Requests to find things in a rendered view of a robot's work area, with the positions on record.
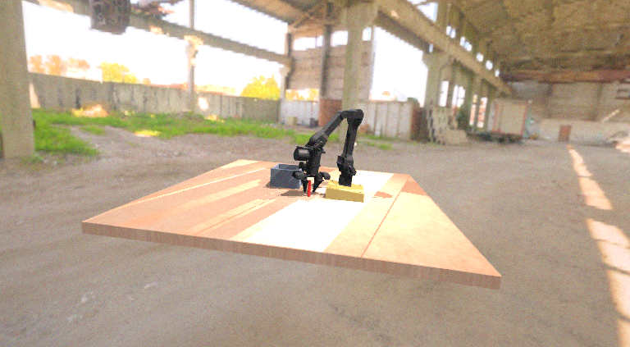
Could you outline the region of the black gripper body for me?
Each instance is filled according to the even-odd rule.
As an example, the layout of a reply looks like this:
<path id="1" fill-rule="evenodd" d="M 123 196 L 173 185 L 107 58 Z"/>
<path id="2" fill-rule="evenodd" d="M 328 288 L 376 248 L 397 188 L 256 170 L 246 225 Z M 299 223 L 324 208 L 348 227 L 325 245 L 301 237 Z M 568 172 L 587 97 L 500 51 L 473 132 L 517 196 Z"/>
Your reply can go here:
<path id="1" fill-rule="evenodd" d="M 307 164 L 308 164 L 308 167 L 307 167 L 307 170 L 305 171 L 306 173 L 303 173 L 301 171 L 294 171 L 292 173 L 292 176 L 296 180 L 307 180 L 308 177 L 315 177 L 319 180 L 322 180 L 323 177 L 325 180 L 329 180 L 331 178 L 331 175 L 325 171 L 318 172 L 319 167 L 321 167 L 320 162 L 317 163 L 317 162 L 308 161 Z"/>

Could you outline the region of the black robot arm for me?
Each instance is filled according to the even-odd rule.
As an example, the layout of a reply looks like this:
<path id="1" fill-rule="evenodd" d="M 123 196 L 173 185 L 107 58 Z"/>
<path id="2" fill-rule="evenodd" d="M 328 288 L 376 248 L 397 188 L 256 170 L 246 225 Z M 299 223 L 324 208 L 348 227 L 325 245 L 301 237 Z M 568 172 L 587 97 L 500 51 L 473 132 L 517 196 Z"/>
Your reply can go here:
<path id="1" fill-rule="evenodd" d="M 363 120 L 364 113 L 361 109 L 350 109 L 348 111 L 337 111 L 336 114 L 328 121 L 328 123 L 317 133 L 315 133 L 304 147 L 297 146 L 294 151 L 295 161 L 310 161 L 319 163 L 323 150 L 329 135 L 332 131 L 347 118 L 348 129 L 345 138 L 345 146 L 343 153 L 338 155 L 337 166 L 339 168 L 339 185 L 351 187 L 353 176 L 356 175 L 354 169 L 353 150 L 354 142 L 357 134 L 358 126 Z M 299 168 L 306 171 L 308 164 L 300 162 Z"/>

